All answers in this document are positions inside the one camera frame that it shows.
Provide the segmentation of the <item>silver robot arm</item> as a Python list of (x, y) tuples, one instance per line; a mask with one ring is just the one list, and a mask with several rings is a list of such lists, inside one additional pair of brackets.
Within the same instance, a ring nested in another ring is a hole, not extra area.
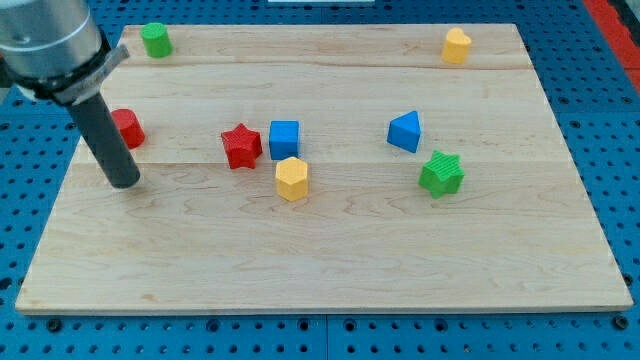
[(1, 55), (25, 96), (66, 108), (113, 187), (138, 182), (140, 171), (101, 95), (129, 52), (110, 45), (85, 1), (2, 1)]

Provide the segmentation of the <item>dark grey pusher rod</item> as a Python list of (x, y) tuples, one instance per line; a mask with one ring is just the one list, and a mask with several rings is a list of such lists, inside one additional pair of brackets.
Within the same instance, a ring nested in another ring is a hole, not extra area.
[(67, 108), (110, 185), (134, 186), (140, 171), (100, 93)]

